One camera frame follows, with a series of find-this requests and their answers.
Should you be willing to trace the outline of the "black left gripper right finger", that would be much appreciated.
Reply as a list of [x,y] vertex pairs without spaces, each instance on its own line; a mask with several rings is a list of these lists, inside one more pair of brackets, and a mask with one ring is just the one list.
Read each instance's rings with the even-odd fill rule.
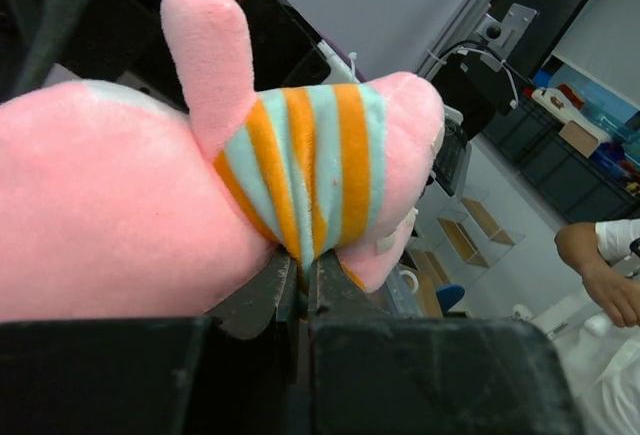
[[308,321],[316,434],[581,434],[551,342],[523,321],[394,316],[327,253]]

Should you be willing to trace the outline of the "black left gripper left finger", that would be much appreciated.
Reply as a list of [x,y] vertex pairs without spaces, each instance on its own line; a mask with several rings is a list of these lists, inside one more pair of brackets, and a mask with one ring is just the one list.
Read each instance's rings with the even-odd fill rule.
[[297,267],[273,255],[204,315],[5,323],[5,434],[279,434]]

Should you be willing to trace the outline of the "pink plush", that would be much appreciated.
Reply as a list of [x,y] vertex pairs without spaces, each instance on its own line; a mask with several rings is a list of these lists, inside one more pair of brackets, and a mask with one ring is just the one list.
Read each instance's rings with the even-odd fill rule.
[[374,292],[444,138],[425,79],[257,91],[235,0],[162,0],[188,109],[101,80],[1,107],[1,317],[192,316],[283,248]]

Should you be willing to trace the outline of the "person's forearm in background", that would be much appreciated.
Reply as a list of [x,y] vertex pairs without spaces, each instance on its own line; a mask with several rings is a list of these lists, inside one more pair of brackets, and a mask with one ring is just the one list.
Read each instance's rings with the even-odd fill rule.
[[612,269],[638,236],[637,220],[576,223],[555,236],[562,261],[581,276],[588,295],[618,327],[639,323],[639,284]]

